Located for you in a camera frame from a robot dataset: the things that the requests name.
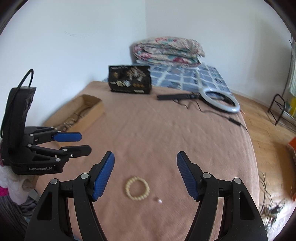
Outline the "black folded tripod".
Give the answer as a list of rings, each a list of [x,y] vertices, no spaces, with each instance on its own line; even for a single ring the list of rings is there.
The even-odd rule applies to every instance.
[[[158,95],[158,101],[165,100],[190,100],[190,99],[200,99],[201,95],[196,93],[181,93],[181,94],[166,94],[166,95]]]

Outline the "black metal rack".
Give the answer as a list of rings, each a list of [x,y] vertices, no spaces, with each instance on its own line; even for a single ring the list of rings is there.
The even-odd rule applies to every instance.
[[[295,132],[295,40],[292,39],[292,52],[289,74],[282,94],[276,94],[268,108],[271,122]]]

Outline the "cardboard box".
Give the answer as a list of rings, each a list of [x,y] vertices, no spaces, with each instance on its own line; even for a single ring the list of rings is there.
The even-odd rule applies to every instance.
[[[83,94],[60,107],[43,123],[43,126],[51,126],[58,131],[62,131],[60,127],[63,121],[69,117],[79,116],[77,123],[65,132],[82,133],[97,121],[104,112],[105,108],[100,98]]]

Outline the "orange gift box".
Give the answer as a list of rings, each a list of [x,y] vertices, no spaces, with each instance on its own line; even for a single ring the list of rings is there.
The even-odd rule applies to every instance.
[[[289,150],[295,155],[296,154],[296,137],[294,137],[287,145]]]

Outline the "black printed gift box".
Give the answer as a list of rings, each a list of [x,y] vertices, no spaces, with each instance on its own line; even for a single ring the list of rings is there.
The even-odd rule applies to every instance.
[[[112,92],[150,94],[152,78],[148,65],[113,65],[108,68],[108,85]]]

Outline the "red strap wristwatch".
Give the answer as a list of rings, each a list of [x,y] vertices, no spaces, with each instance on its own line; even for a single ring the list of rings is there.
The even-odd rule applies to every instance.
[[[77,117],[69,117],[67,118],[65,121],[62,122],[60,130],[62,131],[67,131],[68,129],[70,129],[73,125],[75,125],[75,123],[77,123],[77,121],[79,120],[79,116]]]

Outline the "folded floral quilt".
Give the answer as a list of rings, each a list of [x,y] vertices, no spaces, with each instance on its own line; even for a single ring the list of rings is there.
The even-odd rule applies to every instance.
[[[205,52],[199,42],[179,37],[148,38],[134,44],[134,56],[151,65],[194,68]]]

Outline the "blue checkered bed sheet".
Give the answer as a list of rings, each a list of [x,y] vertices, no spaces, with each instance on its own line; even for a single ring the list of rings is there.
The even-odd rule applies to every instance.
[[[167,87],[197,93],[210,87],[230,93],[226,82],[214,67],[201,64],[196,68],[149,65],[152,87]]]

